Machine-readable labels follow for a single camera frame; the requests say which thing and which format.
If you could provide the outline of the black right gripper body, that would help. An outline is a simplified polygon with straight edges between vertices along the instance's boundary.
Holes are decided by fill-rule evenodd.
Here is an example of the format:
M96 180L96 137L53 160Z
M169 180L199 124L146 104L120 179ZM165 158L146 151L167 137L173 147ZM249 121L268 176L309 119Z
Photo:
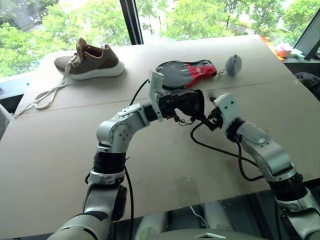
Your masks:
M216 107L214 108L211 113L207 116L207 127L214 131L216 129L221 129L223 126L223 118L221 110Z

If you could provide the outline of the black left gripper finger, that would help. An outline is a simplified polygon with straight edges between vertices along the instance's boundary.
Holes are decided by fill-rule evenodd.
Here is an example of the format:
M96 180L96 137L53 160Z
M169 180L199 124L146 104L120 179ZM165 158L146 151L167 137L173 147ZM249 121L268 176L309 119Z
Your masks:
M194 100L198 98L198 92L194 89L180 89L174 93L175 100Z
M178 116L180 122L191 122L191 117L189 115L184 114L180 109L176 108L174 111Z

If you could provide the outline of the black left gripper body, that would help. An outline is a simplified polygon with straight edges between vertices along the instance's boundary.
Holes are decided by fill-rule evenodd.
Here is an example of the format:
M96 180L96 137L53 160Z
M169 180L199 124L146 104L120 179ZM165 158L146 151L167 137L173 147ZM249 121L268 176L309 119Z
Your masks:
M156 95L160 113L164 119L176 120L176 113L172 107L172 91L163 91Z

